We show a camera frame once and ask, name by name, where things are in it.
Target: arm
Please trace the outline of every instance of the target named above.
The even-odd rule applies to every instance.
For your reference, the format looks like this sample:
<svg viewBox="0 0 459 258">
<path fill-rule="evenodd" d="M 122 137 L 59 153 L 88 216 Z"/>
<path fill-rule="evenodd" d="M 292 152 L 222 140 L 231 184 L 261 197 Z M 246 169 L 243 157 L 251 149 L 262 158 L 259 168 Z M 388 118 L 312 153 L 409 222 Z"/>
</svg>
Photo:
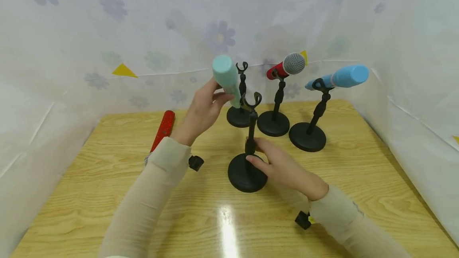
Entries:
<svg viewBox="0 0 459 258">
<path fill-rule="evenodd" d="M 214 78 L 196 91 L 183 122 L 148 157 L 134 185 L 120 203 L 102 242 L 99 258 L 144 258 L 151 234 L 173 189 L 188 168 L 191 145 L 217 120 L 233 95 L 219 89 Z"/>
<path fill-rule="evenodd" d="M 190 147 L 165 137 L 121 201 L 105 234 L 99 257 L 147 257 L 159 215 L 188 168 Z"/>
<path fill-rule="evenodd" d="M 310 202 L 311 217 L 356 258 L 410 257 L 389 234 L 368 219 L 341 190 Z"/>
<path fill-rule="evenodd" d="M 257 150 L 268 157 L 266 164 L 256 156 L 247 156 L 269 178 L 296 189 L 310 201 L 309 213 L 328 234 L 356 258 L 405 258 L 410 255 L 386 232 L 366 218 L 342 191 L 329 186 L 269 141 L 256 138 Z"/>
</svg>

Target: beige sleeve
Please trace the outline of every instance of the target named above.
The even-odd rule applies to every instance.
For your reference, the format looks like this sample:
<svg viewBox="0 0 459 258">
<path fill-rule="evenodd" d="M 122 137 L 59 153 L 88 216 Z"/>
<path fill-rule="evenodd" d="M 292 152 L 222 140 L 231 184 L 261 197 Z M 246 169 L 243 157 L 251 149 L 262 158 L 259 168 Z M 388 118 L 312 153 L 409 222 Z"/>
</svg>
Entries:
<svg viewBox="0 0 459 258">
<path fill-rule="evenodd" d="M 310 214 L 328 234 L 356 258 L 404 258 L 410 255 L 389 234 L 376 226 L 341 190 L 310 203 Z"/>
<path fill-rule="evenodd" d="M 147 257 L 153 229 L 172 190 L 188 168 L 190 152 L 190 147 L 170 137 L 163 138 L 115 212 L 99 258 Z"/>
</svg>

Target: wood grain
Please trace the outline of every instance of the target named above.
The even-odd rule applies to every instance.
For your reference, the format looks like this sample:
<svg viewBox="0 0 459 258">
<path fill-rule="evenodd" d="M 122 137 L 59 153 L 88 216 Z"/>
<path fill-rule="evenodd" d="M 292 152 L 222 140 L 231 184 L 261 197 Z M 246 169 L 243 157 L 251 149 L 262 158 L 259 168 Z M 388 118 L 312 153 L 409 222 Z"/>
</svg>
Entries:
<svg viewBox="0 0 459 258">
<path fill-rule="evenodd" d="M 281 111 L 293 125 L 309 121 L 315 104 L 284 103 Z M 197 173 L 188 170 L 173 192 L 150 257 L 348 257 L 320 225 L 303 231 L 295 224 L 298 211 L 308 207 L 298 193 L 272 182 L 252 194 L 231 186 L 227 166 L 243 152 L 248 128 L 230 126 L 226 111 L 194 143 L 193 154 L 205 163 Z M 176 111 L 178 122 L 184 114 Z M 12 257 L 95 257 L 118 204 L 142 171 L 162 116 L 103 117 Z M 296 149 L 287 135 L 269 140 L 338 185 L 413 257 L 459 256 L 389 149 L 349 102 L 330 101 L 318 125 L 327 135 L 320 152 Z"/>
</svg>

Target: yellow triangle flag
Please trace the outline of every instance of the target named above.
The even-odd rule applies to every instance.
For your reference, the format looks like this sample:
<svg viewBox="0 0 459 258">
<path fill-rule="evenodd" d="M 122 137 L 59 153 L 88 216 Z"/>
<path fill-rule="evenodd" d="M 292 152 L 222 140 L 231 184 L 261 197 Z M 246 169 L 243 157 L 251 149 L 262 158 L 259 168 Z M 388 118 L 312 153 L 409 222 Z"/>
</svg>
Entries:
<svg viewBox="0 0 459 258">
<path fill-rule="evenodd" d="M 134 77 L 134 78 L 138 78 L 128 67 L 126 67 L 126 65 L 124 65 L 123 63 L 121 63 L 121 65 L 118 66 L 118 68 L 116 68 L 113 73 L 114 75 L 118 75 L 118 76 L 129 76 L 129 77 Z"/>
<path fill-rule="evenodd" d="M 306 54 L 306 50 L 302 50 L 300 54 L 306 59 L 306 65 L 308 65 L 308 55 Z"/>
</svg>

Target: hand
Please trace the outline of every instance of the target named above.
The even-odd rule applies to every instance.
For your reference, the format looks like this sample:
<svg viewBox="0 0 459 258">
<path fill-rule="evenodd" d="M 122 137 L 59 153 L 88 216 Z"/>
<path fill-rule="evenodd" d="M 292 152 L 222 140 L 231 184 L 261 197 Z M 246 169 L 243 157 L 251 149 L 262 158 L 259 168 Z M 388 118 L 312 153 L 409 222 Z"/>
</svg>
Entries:
<svg viewBox="0 0 459 258">
<path fill-rule="evenodd" d="M 328 193 L 328 184 L 316 174 L 305 170 L 298 162 L 284 152 L 279 146 L 270 143 L 264 138 L 254 138 L 257 144 L 257 151 L 263 152 L 268 157 L 269 164 L 263 162 L 256 156 L 247 156 L 257 169 L 263 171 L 270 179 L 296 189 L 315 201 L 323 198 Z"/>
<path fill-rule="evenodd" d="M 200 134 L 207 131 L 218 118 L 223 105 L 234 98 L 225 92 L 214 92 L 221 87 L 212 77 L 194 93 L 193 101 L 183 122 L 172 131 L 171 138 L 183 145 L 191 146 Z"/>
</svg>

